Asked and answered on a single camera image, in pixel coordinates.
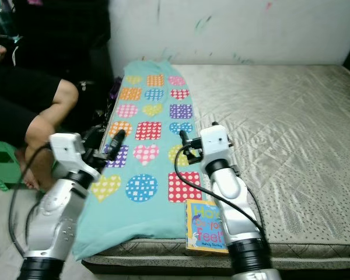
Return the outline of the black patterned bag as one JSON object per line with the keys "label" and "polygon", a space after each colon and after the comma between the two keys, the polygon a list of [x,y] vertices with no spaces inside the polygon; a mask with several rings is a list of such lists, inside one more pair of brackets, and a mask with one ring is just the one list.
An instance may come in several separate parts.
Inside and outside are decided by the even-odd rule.
{"label": "black patterned bag", "polygon": [[108,82],[94,82],[83,80],[83,101],[86,117],[83,134],[92,133],[95,128],[103,127],[108,122],[114,104],[116,104],[117,93],[121,88],[123,77],[115,77]]}

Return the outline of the teal patterned blanket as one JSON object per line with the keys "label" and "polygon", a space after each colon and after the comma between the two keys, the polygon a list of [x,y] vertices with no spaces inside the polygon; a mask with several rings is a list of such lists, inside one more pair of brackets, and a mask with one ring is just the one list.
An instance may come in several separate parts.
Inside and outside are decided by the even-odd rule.
{"label": "teal patterned blanket", "polygon": [[167,62],[135,61],[125,67],[122,79],[100,146],[110,151],[121,130],[126,138],[90,187],[72,248],[78,259],[134,238],[183,239],[185,202],[202,195],[175,175],[178,170],[201,183],[199,168],[178,154],[180,131],[197,136],[185,78]]}

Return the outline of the person in black shorts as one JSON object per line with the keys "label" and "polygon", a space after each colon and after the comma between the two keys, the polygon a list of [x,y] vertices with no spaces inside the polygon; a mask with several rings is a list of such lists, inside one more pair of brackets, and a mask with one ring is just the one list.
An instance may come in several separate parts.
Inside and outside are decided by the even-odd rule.
{"label": "person in black shorts", "polygon": [[10,65],[0,44],[0,141],[14,146],[20,167],[28,169],[26,187],[47,192],[55,184],[53,153],[45,145],[78,98],[67,80]]}

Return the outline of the grey quilted mattress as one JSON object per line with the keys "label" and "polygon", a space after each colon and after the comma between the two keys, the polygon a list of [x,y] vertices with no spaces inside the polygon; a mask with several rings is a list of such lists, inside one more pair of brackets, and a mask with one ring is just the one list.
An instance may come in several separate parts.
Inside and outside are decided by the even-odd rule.
{"label": "grey quilted mattress", "polygon": [[[196,138],[212,122],[226,127],[230,162],[257,197],[276,269],[350,278],[350,73],[340,66],[173,67],[191,93]],[[187,250],[185,233],[130,239],[80,260],[146,273],[231,272],[228,254]]]}

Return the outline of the green plastic stool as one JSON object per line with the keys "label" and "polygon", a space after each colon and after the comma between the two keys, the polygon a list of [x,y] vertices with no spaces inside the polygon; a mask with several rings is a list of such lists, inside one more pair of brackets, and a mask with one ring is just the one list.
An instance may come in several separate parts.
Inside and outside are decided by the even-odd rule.
{"label": "green plastic stool", "polygon": [[23,168],[15,154],[15,147],[0,141],[0,190],[9,191],[22,184]]}

